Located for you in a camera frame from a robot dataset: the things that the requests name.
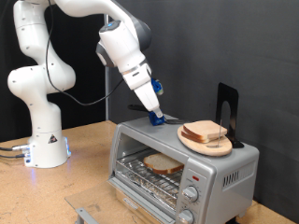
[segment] table surface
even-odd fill
[[[100,184],[103,186],[108,179],[115,127],[113,122],[104,121],[63,130],[72,156],[56,168],[27,168],[23,159],[0,158],[0,224],[74,224],[77,213],[64,198],[100,188]],[[0,147],[26,144],[27,139],[1,143]],[[2,155],[14,153],[1,151]],[[241,224],[294,224],[256,202],[252,202],[246,215],[237,221]]]

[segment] bread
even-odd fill
[[[184,164],[163,153],[153,154],[143,159],[144,164],[158,175],[173,174],[184,168]]]
[[[184,131],[181,131],[181,135],[189,140],[192,140],[192,141],[198,142],[198,143],[209,143],[210,141],[217,139],[217,138],[207,138],[207,139],[201,140],[197,137],[189,135],[188,133],[185,133]]]
[[[212,120],[201,120],[194,123],[185,123],[183,130],[199,140],[207,140],[219,137],[220,125]],[[221,136],[227,134],[227,129],[221,127]]]

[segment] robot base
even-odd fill
[[[27,167],[53,168],[60,166],[70,156],[67,139],[62,131],[52,133],[33,133],[29,138],[30,158],[25,158]]]

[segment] metal bracket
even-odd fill
[[[237,105],[239,100],[239,94],[236,89],[229,87],[223,83],[218,86],[218,99],[217,99],[217,110],[216,110],[216,123],[221,123],[221,111],[222,105],[226,101],[231,108],[230,116],[230,126],[227,138],[232,142],[233,148],[242,148],[244,145],[236,140],[235,138],[235,128],[236,128],[236,115],[237,115]]]
[[[78,214],[78,219],[75,224],[84,224],[84,221],[87,224],[99,224],[83,207],[76,209],[76,212]]]

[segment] black cable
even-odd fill
[[[9,147],[0,147],[1,151],[12,151],[12,148]]]
[[[0,18],[0,30],[1,30],[1,27],[2,27],[2,25],[1,25],[2,24],[2,20],[3,20],[4,16],[6,15],[7,7],[9,5],[10,1],[11,0],[7,0],[6,5],[4,6],[4,9],[3,9],[3,12],[2,12],[2,15],[1,15],[1,18]]]
[[[51,28],[50,28],[50,34],[49,34],[49,40],[48,40],[48,45],[47,45],[47,51],[46,51],[46,67],[47,67],[47,74],[48,74],[48,79],[49,79],[49,82],[50,82],[50,85],[58,92],[60,93],[63,93],[64,95],[67,95],[69,96],[70,98],[72,98],[75,102],[77,102],[78,104],[80,105],[84,105],[84,106],[87,106],[87,105],[95,105],[97,103],[100,103],[101,101],[105,100],[108,96],[110,96],[119,86],[120,84],[122,84],[123,82],[123,79],[116,85],[116,87],[113,89],[113,91],[111,91],[107,96],[104,96],[103,98],[93,102],[93,103],[89,103],[89,104],[83,104],[82,102],[80,102],[79,100],[77,100],[74,96],[72,96],[71,94],[67,93],[67,92],[64,92],[64,91],[61,91],[59,90],[58,88],[56,88],[51,79],[50,79],[50,72],[49,72],[49,68],[48,68],[48,51],[49,51],[49,45],[50,45],[50,37],[51,37],[51,34],[52,34],[52,31],[53,31],[53,27],[54,27],[54,16],[53,16],[53,10],[52,10],[52,7],[51,7],[51,4],[50,4],[50,0],[49,1],[49,6],[50,6],[50,15],[51,15],[51,21],[52,21],[52,25],[51,25]]]
[[[25,155],[24,154],[20,154],[20,155],[14,156],[14,157],[7,157],[7,156],[0,155],[0,157],[2,157],[2,158],[9,158],[9,159],[18,159],[18,158],[24,158]]]

